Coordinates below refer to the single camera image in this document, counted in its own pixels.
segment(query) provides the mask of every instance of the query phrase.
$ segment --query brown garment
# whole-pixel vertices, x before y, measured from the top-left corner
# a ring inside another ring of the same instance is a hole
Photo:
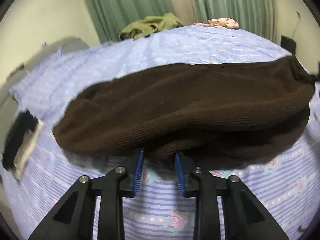
[[[53,134],[67,151],[120,155],[144,146],[170,162],[274,156],[302,134],[314,82],[295,56],[273,62],[159,66],[85,89]]]

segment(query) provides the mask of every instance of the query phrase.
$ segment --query silver bolt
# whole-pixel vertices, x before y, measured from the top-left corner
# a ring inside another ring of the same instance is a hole
[[[88,182],[88,180],[89,180],[89,177],[88,177],[88,176],[81,176],[81,177],[79,178],[79,181],[80,181],[81,183],[86,183],[86,182]]]
[[[125,167],[117,167],[115,169],[116,173],[124,173],[125,172]]]
[[[236,175],[231,175],[229,178],[232,182],[238,182],[239,178]]]
[[[201,173],[202,172],[202,169],[201,169],[201,167],[196,167],[196,170],[195,170],[195,173]]]

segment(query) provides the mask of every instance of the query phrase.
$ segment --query olive green cloth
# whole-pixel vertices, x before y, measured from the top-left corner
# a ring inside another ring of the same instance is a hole
[[[147,16],[143,20],[135,21],[127,25],[120,33],[120,39],[138,39],[152,33],[170,30],[183,26],[182,21],[173,13],[166,13],[163,16]]]

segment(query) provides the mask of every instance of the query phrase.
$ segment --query pink rose print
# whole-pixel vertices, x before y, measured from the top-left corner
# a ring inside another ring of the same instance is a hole
[[[221,171],[209,171],[213,176],[223,178],[223,174]]]
[[[150,170],[146,166],[143,166],[141,181],[144,183],[147,183],[149,178],[150,178]]]
[[[298,187],[299,192],[304,191],[307,187],[306,180],[305,179],[298,179],[297,180],[297,187]]]
[[[272,169],[276,169],[279,166],[279,161],[278,158],[274,158],[272,161],[270,161],[268,163],[268,167],[272,168]]]
[[[184,228],[188,222],[187,216],[180,211],[173,211],[170,217],[170,225],[174,228]]]

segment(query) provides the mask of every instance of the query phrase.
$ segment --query light blue bed sheet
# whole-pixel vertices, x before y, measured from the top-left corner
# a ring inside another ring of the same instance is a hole
[[[45,123],[21,181],[0,168],[22,236],[25,239],[30,236],[81,175],[100,177],[122,163],[114,157],[93,160],[71,156],[67,159],[52,135],[52,127],[69,101],[85,87],[157,65],[263,62],[286,55],[290,53],[280,46],[247,31],[201,26],[176,28],[149,38],[104,44],[67,55],[59,51],[51,55],[11,89],[19,109],[29,109]],[[290,150],[270,163],[250,165],[243,170],[212,171],[225,178],[232,174],[239,176],[291,240],[299,238],[302,233],[298,227],[306,228],[319,207],[319,105],[319,97],[314,96],[304,134]],[[138,196],[124,199],[123,205],[126,239],[192,239],[195,200],[183,199],[177,190],[174,172],[159,164],[145,162]],[[219,211],[224,239],[221,204]],[[93,234],[96,239],[97,220]]]

